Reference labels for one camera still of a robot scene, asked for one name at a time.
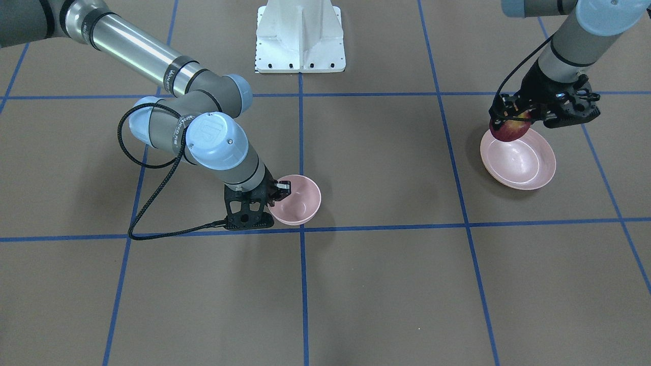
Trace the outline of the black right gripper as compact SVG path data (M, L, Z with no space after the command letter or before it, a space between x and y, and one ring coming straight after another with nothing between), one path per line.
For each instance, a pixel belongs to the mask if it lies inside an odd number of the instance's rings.
M260 202L261 204L274 204L284 200L291 194L291 181L274 179L268 170L263 176L253 177L243 185L225 185L224 201L229 204L238 202Z

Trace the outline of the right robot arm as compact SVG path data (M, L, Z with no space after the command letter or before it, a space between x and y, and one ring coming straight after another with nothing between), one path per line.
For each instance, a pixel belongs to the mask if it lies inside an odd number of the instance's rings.
M236 118L253 104L237 74L221 76L114 11L107 1L2 1L2 48L67 39L113 58L160 95L143 96L126 113L133 137L177 162L216 174L226 192L261 191L272 205L291 193L275 178Z

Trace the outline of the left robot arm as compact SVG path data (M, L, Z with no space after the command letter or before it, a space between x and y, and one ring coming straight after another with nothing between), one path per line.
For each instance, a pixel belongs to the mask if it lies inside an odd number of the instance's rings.
M565 16L533 55L537 60L513 95L497 92L490 107L493 132L525 132L585 124L600 115L600 99L586 72L614 42L647 14L649 1L502 1L511 18Z

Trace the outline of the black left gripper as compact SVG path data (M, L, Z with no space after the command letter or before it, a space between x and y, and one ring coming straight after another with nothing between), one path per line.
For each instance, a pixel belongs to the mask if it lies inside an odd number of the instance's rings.
M562 81L557 81L543 70L541 62L535 61L523 77L521 88L516 94L495 95L490 107L490 125L500 125L510 120L519 121L517 106L528 110L531 126L538 122L543 123L547 119L546 102L549 101L550 93L561 83L573 83L579 74L583 74L572 70L569 77L563 76Z

